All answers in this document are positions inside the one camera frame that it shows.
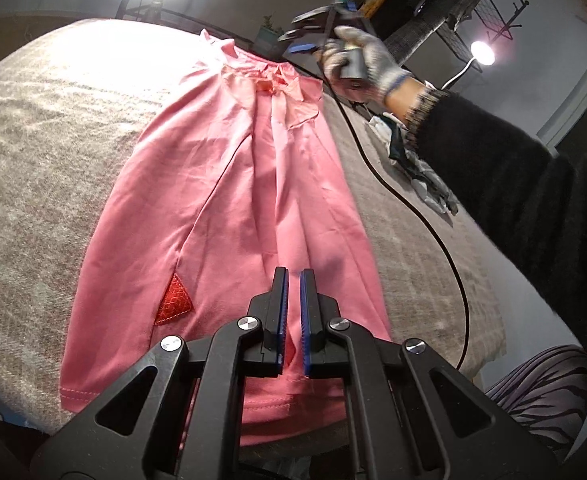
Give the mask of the right gloved hand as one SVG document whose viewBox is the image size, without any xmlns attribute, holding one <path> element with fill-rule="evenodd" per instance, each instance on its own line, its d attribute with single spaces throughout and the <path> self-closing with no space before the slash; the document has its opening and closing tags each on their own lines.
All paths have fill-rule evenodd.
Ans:
<svg viewBox="0 0 587 480">
<path fill-rule="evenodd" d="M 385 104 L 386 98 L 412 77 L 395 63 L 376 36 L 353 26 L 337 26 L 321 56 L 323 73 L 340 96 L 353 102 Z"/>
</svg>

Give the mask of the right forearm black sleeve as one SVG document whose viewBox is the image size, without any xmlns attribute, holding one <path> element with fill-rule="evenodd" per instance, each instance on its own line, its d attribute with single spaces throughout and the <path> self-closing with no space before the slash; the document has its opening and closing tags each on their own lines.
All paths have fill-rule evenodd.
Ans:
<svg viewBox="0 0 587 480">
<path fill-rule="evenodd" d="M 587 352 L 587 159 L 552 155 L 454 93 L 429 89 L 407 140 Z"/>
</svg>

